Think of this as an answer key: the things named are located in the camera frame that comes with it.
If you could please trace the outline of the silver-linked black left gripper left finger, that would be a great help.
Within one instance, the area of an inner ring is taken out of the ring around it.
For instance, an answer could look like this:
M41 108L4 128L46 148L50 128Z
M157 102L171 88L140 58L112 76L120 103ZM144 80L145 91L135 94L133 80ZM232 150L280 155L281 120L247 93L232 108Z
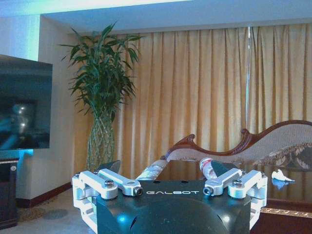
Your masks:
M127 196L139 196L143 188L139 181L131 180L118 174L120 160L104 163L94 172L83 171L72 177L73 205L80 209L83 221L96 229L96 205L92 197L98 195L105 200L117 197L118 192Z

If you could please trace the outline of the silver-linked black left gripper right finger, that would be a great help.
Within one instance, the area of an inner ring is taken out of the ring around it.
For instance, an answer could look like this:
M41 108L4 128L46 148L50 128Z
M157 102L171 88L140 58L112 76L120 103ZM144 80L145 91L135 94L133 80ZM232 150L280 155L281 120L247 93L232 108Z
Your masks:
M251 170L248 173L236 167L227 169L215 160L203 161L203 175L206 182L203 193L207 196L222 195L225 188L232 198L251 197L250 229L258 221L262 207L267 205L268 177L263 172Z

